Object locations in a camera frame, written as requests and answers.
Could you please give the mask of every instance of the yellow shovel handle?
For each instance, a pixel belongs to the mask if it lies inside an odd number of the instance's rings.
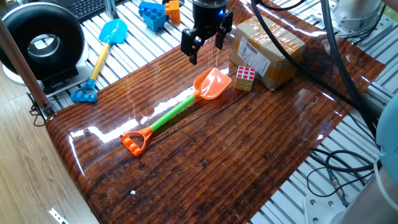
[[[105,57],[106,57],[106,54],[108,54],[109,46],[110,46],[110,45],[107,44],[107,43],[104,44],[104,47],[102,48],[102,51],[101,51],[101,53],[100,53],[99,56],[98,56],[98,60],[97,60],[97,62],[95,63],[95,66],[94,66],[94,69],[93,69],[93,71],[92,71],[92,73],[91,73],[91,75],[90,75],[90,78],[92,78],[92,79],[94,79],[94,80],[97,79],[98,72],[100,72],[100,69],[101,69],[102,64],[103,64],[103,62],[104,62],[104,59],[105,59]]]

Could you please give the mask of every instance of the orange toy shovel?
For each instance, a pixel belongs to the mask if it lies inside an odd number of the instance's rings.
[[[195,92],[192,95],[163,115],[163,117],[155,121],[151,126],[139,131],[131,131],[122,134],[120,135],[120,140],[135,156],[139,156],[147,146],[147,140],[156,129],[160,128],[164,123],[178,114],[182,109],[194,102],[199,96],[206,100],[216,98],[230,83],[231,78],[221,73],[217,68],[211,68],[207,70],[207,72],[199,76],[193,82]],[[140,134],[144,138],[144,144],[141,148],[138,147],[138,145],[129,137],[131,134]]]

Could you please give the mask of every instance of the wooden tabletop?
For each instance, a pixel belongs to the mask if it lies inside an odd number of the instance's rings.
[[[235,24],[253,16],[241,1],[228,9]],[[261,12],[306,43],[302,63],[327,81],[325,33],[288,12]],[[300,73],[275,92],[259,83],[251,92],[235,90],[232,83],[217,99],[196,100],[172,118],[134,157],[120,134],[152,124],[191,94],[194,79],[210,67],[235,79],[232,41],[233,34],[223,50],[206,41],[196,66],[177,47],[99,91],[97,103],[69,106],[46,121],[100,222],[246,223],[305,160],[306,148],[341,121],[345,114],[330,94]],[[383,64],[343,39],[338,45],[364,93]],[[336,68],[333,87],[346,93]]]

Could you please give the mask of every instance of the keyboard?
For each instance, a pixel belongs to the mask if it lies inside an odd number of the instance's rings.
[[[102,13],[105,10],[104,0],[76,0],[76,2],[67,6],[67,9],[75,16],[79,22],[83,22],[93,16]]]

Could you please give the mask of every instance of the cardboard box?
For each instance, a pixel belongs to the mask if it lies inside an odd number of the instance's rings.
[[[305,43],[275,22],[262,17],[283,48],[300,61]],[[256,17],[236,27],[230,60],[237,66],[256,69],[256,80],[274,91],[293,77],[296,68],[279,52]]]

